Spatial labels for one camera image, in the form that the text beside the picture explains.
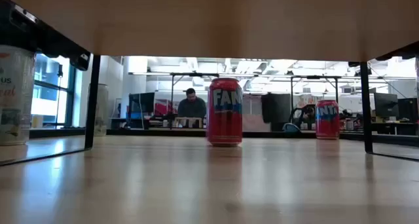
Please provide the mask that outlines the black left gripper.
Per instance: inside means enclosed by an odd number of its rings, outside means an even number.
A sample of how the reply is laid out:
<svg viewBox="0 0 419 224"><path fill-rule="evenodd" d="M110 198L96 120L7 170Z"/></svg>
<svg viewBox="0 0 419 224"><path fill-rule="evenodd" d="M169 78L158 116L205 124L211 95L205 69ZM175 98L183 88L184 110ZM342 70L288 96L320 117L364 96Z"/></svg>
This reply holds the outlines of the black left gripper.
<svg viewBox="0 0 419 224"><path fill-rule="evenodd" d="M37 24L13 24L9 21L11 0L0 0L0 45L18 47L31 52L42 51L50 58L68 58L72 66L81 71L88 70L90 52L61 35L46 35L46 29L38 20Z"/></svg>

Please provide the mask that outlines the blue grey dome object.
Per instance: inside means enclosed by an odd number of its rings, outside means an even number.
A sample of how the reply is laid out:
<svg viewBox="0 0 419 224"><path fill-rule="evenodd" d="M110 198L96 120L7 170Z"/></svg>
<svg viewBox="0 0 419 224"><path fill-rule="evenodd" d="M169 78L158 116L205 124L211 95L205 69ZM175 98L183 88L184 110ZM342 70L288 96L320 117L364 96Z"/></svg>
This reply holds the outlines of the blue grey dome object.
<svg viewBox="0 0 419 224"><path fill-rule="evenodd" d="M293 123L287 122L284 124L282 130L285 133L299 133L300 132L300 128L298 126L296 126Z"/></svg>

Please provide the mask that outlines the pale hanging cloth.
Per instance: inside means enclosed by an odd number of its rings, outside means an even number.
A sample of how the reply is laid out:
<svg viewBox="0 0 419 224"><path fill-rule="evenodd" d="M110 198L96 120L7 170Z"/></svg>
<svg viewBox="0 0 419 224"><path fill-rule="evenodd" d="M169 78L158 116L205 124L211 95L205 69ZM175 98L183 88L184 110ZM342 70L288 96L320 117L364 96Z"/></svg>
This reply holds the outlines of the pale hanging cloth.
<svg viewBox="0 0 419 224"><path fill-rule="evenodd" d="M270 132L270 124L263 120L260 95L244 94L242 102L242 128L244 132Z"/></svg>

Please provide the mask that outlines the small background wooden shelf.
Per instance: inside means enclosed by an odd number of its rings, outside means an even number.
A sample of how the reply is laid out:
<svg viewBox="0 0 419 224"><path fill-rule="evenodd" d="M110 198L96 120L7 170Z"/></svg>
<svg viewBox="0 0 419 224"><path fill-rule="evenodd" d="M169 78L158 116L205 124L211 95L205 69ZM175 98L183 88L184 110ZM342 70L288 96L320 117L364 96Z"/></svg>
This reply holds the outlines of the small background wooden shelf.
<svg viewBox="0 0 419 224"><path fill-rule="evenodd" d="M176 117L173 122L174 128L203 128L203 119L200 117Z"/></svg>

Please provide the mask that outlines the wooden shelf with black legs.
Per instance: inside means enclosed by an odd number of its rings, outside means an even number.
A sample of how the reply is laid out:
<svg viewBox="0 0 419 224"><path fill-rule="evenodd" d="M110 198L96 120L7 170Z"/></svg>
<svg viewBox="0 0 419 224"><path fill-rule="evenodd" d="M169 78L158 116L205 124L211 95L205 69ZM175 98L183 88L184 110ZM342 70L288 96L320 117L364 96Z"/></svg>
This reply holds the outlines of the wooden shelf with black legs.
<svg viewBox="0 0 419 224"><path fill-rule="evenodd" d="M86 148L100 59L188 56L367 62L419 41L419 0L11 0L93 54Z"/></svg>

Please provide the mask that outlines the red Fanta soda can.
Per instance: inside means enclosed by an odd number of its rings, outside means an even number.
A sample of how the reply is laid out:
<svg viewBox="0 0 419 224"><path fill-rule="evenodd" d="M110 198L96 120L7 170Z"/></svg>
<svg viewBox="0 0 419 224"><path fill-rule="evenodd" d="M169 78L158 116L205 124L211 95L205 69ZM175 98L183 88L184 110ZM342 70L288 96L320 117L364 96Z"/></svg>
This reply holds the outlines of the red Fanta soda can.
<svg viewBox="0 0 419 224"><path fill-rule="evenodd" d="M338 103L320 100L316 104L316 137L321 140L337 140L340 133Z"/></svg>
<svg viewBox="0 0 419 224"><path fill-rule="evenodd" d="M212 80L208 92L207 140L214 147L237 147L242 142L243 92L237 79Z"/></svg>

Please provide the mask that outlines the white Celsius slim can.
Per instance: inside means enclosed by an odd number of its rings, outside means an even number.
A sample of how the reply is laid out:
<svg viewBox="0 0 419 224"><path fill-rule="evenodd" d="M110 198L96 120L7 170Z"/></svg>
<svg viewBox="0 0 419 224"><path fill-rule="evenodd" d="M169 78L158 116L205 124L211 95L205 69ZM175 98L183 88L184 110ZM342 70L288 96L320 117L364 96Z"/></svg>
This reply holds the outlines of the white Celsius slim can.
<svg viewBox="0 0 419 224"><path fill-rule="evenodd" d="M108 121L108 86L106 84L98 84L98 93L96 97L96 110L94 121L94 135L105 136Z"/></svg>
<svg viewBox="0 0 419 224"><path fill-rule="evenodd" d="M29 139L35 54L0 45L0 146Z"/></svg>

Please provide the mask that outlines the black metal gantry frame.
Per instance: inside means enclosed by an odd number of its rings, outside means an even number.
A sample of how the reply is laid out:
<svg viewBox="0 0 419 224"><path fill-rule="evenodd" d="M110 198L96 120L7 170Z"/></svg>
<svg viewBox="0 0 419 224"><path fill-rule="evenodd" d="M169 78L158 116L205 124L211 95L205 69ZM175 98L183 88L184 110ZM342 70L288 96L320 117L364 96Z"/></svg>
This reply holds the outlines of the black metal gantry frame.
<svg viewBox="0 0 419 224"><path fill-rule="evenodd" d="M170 130L173 128L173 121L175 119L173 110L174 110L174 106L173 106L173 92L174 92L174 86L177 83L176 81L174 81L175 76L180 76L179 80L181 80L184 76L189 76L189 77L204 77L204 76L208 76L208 77L219 77L218 73L197 73L197 72L190 72L190 73L170 73L170 75L172 76L172 83L171 83L171 100L170 100L170 112L168 113L169 115L169 125L170 125Z"/></svg>
<svg viewBox="0 0 419 224"><path fill-rule="evenodd" d="M295 107L294 106L294 92L293 92L293 79L298 78L300 80L302 79L311 79L311 80L320 80L325 79L327 82L331 83L329 79L334 79L335 83L332 84L335 88L335 100L330 100L330 103L326 105L327 100L318 100L316 103L323 103L324 107L320 109L320 112L317 112L317 105L314 104L307 104L304 107ZM338 107L338 80L340 79L339 76L321 76L321 75L308 75L308 76L302 76L302 75L293 75L291 76L291 114L289 116L289 122L293 123L294 115L296 110L301 110L301 115L299 117L299 120L301 121L303 118L303 115L308 111L308 108L313 108L316 110L317 115L323 115L325 116L326 113L329 113L330 116L334 116L336 120L339 120L339 107Z"/></svg>

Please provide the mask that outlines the dark background desk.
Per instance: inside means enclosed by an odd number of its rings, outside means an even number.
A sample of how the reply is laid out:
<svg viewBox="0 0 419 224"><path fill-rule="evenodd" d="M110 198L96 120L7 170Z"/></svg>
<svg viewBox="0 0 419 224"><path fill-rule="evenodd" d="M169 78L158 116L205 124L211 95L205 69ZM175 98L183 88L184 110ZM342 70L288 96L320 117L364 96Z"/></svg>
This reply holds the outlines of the dark background desk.
<svg viewBox="0 0 419 224"><path fill-rule="evenodd" d="M371 127L378 134L419 136L419 124L413 122L373 122Z"/></svg>

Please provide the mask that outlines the black tripod stand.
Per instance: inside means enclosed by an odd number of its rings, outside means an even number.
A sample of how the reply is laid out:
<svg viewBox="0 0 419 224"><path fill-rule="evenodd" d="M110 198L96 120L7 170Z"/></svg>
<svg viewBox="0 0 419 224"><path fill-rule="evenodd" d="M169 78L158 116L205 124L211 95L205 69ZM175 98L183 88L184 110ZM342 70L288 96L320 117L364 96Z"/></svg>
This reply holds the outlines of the black tripod stand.
<svg viewBox="0 0 419 224"><path fill-rule="evenodd" d="M56 109L56 120L55 120L55 128L58 126L58 119L60 116L60 92L62 89L62 77L63 77L63 71L62 71L62 64L59 64L58 66L58 89L57 89L57 109Z"/></svg>

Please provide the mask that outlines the window with dark frame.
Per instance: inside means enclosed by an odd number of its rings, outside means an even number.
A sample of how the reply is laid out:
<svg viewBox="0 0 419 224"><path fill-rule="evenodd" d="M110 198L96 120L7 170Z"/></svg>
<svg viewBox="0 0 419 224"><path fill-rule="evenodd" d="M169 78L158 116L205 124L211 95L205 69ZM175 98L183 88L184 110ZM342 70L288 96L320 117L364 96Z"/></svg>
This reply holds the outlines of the window with dark frame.
<svg viewBox="0 0 419 224"><path fill-rule="evenodd" d="M55 128L58 89L58 66L62 64L62 89L60 92L60 116ZM33 128L67 128L73 118L76 69L69 59L49 58L35 55L35 75L31 105L31 126Z"/></svg>

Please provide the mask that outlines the red white banner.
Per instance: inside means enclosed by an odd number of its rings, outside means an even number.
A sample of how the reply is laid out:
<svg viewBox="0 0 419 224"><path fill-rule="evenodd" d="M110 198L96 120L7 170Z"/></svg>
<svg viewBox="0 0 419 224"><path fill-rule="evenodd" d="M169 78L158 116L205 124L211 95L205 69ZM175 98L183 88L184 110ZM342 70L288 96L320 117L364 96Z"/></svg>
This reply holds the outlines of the red white banner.
<svg viewBox="0 0 419 224"><path fill-rule="evenodd" d="M154 104L154 114L156 116L164 116L169 114L177 114L179 102L167 99L156 99Z"/></svg>

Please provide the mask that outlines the black computer monitor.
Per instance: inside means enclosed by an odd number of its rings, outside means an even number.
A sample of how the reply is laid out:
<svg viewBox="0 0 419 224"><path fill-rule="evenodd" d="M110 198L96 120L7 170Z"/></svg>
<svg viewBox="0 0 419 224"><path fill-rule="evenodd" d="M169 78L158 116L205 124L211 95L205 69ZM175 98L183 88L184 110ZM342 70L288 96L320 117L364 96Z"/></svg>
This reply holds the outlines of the black computer monitor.
<svg viewBox="0 0 419 224"><path fill-rule="evenodd" d="M374 93L374 106L377 117L396 119L399 116L397 94Z"/></svg>
<svg viewBox="0 0 419 224"><path fill-rule="evenodd" d="M416 98L398 99L399 119L401 121L417 122L419 120L418 102Z"/></svg>
<svg viewBox="0 0 419 224"><path fill-rule="evenodd" d="M131 113L154 113L155 93L130 94L128 111Z"/></svg>

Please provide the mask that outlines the large black panel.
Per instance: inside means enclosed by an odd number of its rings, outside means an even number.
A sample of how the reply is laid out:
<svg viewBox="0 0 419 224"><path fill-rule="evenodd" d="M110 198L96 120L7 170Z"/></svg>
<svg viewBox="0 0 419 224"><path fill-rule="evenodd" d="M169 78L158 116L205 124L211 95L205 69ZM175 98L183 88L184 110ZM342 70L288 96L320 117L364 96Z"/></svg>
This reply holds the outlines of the large black panel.
<svg viewBox="0 0 419 224"><path fill-rule="evenodd" d="M264 123L270 125L271 132L281 132L291 114L291 95L268 93L261 96Z"/></svg>

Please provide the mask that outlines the person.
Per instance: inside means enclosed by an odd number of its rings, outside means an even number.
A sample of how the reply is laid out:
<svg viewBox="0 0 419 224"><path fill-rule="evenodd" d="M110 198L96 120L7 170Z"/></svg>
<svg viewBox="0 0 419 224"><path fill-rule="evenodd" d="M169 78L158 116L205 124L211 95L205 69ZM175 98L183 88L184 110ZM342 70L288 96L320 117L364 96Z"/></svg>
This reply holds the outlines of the person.
<svg viewBox="0 0 419 224"><path fill-rule="evenodd" d="M205 101L196 95L193 88L187 89L186 96L185 99L179 102L177 109L178 116L204 118L207 112Z"/></svg>

